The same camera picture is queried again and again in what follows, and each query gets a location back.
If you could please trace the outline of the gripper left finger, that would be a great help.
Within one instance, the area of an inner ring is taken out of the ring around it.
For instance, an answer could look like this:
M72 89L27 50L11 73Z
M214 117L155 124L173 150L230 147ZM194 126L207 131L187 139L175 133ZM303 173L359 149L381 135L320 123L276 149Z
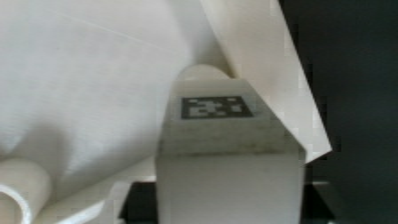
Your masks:
M119 182L111 190L96 224L157 224L157 185Z

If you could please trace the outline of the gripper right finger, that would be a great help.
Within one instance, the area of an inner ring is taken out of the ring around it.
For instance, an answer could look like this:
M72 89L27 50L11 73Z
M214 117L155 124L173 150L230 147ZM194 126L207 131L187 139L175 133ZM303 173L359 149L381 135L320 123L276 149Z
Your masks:
M326 181L304 187L304 224L347 224L342 200Z

